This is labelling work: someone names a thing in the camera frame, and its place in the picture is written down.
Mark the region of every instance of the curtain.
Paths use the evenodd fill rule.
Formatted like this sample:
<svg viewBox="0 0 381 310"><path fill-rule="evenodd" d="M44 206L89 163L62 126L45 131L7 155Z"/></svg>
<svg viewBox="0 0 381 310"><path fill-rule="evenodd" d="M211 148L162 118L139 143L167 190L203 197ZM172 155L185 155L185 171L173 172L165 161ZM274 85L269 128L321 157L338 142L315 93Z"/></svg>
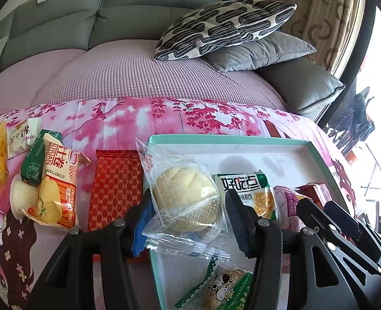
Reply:
<svg viewBox="0 0 381 310"><path fill-rule="evenodd" d="M313 45L317 51L307 58L334 73L348 43L357 0L280 1L297 4L297 10L281 31Z"/></svg>

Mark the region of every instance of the pink floral tablecloth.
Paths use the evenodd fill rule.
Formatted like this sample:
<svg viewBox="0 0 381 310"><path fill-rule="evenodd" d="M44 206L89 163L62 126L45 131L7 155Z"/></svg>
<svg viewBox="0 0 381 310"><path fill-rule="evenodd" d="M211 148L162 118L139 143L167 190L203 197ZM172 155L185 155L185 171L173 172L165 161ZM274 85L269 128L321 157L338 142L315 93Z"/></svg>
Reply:
<svg viewBox="0 0 381 310"><path fill-rule="evenodd" d="M66 147L92 160L90 166L80 169L78 177L77 211L84 230L96 149L135 149L135 137L147 141L154 134L256 135L311 141L331 170L349 209L357 211L346 160L313 122L294 114L212 100L121 97L41 104L0 115L0 121L6 120L12 127L28 117L40 117L42 128L61 131ZM24 157L21 154L9 160L10 182L19 173ZM9 190L8 184L0 190L0 297L9 308L18 310L24 309L34 283L65 233L28 219L16 220L10 209Z"/></svg>

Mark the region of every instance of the gray pillow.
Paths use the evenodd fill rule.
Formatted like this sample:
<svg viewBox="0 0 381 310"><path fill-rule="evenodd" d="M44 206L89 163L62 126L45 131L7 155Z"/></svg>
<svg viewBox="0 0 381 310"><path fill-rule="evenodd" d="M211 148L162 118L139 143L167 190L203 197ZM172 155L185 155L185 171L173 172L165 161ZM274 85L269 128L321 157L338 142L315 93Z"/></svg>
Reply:
<svg viewBox="0 0 381 310"><path fill-rule="evenodd" d="M207 53L204 57L218 71L255 70L315 52L315 48L279 31L258 40L228 46Z"/></svg>

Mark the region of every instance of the green snack box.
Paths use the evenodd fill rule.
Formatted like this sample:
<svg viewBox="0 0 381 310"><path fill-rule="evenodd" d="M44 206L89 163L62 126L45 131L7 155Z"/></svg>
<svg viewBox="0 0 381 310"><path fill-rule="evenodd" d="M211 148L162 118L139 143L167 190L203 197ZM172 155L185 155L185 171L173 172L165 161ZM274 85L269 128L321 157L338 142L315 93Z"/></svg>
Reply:
<svg viewBox="0 0 381 310"><path fill-rule="evenodd" d="M46 129L41 130L21 165L22 180L33 186L39 186L42 180L42 168L45 158L45 147L42 138L46 133L60 140L60 142L63 142L63 137L60 132Z"/></svg>

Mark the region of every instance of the screw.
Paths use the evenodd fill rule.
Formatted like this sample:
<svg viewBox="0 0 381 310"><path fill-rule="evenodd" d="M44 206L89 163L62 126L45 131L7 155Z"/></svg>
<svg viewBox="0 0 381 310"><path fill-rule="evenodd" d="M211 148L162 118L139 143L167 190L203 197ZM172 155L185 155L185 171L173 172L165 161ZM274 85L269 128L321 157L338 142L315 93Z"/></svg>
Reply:
<svg viewBox="0 0 381 310"><path fill-rule="evenodd" d="M270 221L268 219L261 218L260 220L258 220L258 225L267 227L270 225Z"/></svg>
<svg viewBox="0 0 381 310"><path fill-rule="evenodd" d="M80 231L80 227L78 226L73 226L72 228L70 228L70 230L68 231L71 235L73 236L76 236L78 234L78 232Z"/></svg>
<svg viewBox="0 0 381 310"><path fill-rule="evenodd" d="M314 230L311 229L310 227L304 227L303 228L303 233L306 235L306 236L312 236L314 234Z"/></svg>
<svg viewBox="0 0 381 310"><path fill-rule="evenodd" d="M336 250L336 246L334 246L333 243L331 243L331 242L327 242L326 245L327 245L328 249L330 249L330 250Z"/></svg>
<svg viewBox="0 0 381 310"><path fill-rule="evenodd" d="M113 222L113 225L116 226L116 227L122 227L126 222L124 221L124 219L116 219L114 222Z"/></svg>

